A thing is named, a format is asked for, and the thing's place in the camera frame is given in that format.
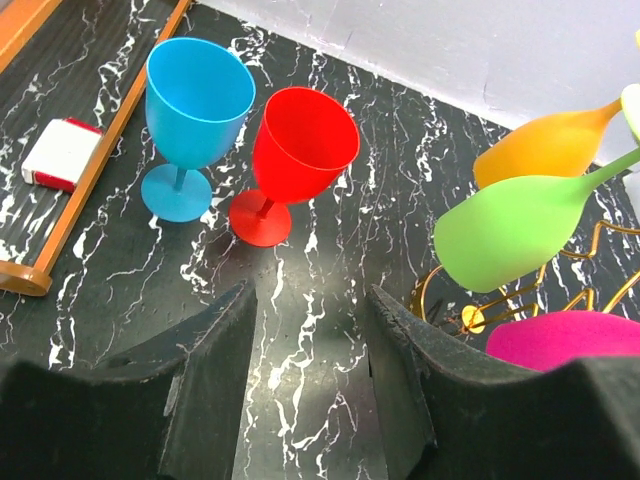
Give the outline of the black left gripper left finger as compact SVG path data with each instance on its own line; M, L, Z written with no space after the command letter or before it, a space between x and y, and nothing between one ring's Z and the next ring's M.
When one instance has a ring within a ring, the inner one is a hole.
M257 317L244 280L91 370L1 365L5 479L228 479Z

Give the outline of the pink wine glass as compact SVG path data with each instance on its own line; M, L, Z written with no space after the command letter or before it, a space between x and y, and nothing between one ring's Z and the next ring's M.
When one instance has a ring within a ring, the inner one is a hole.
M578 357L633 356L639 354L639 323L602 312L553 312L496 327L486 353L536 371Z

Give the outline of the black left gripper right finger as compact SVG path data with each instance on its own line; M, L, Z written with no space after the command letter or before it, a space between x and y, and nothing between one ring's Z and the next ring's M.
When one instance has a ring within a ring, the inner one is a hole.
M537 373L492 358L378 286L364 330L392 479L635 479L639 362Z

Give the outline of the blue wine glass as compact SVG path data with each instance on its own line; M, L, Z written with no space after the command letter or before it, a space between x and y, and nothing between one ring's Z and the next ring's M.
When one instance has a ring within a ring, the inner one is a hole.
M144 176L141 197L158 219L190 222L210 206L212 188L202 170L234 145L255 100L255 82L227 48L194 37L155 46L146 74L147 128L165 163Z

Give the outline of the red wine glass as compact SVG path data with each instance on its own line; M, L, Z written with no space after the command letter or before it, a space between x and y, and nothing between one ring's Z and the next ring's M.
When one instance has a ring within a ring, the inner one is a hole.
M235 235L257 247L283 242L292 228L289 206L325 191L359 150L358 127L341 103L308 87L275 92L266 102L253 147L257 187L230 205Z

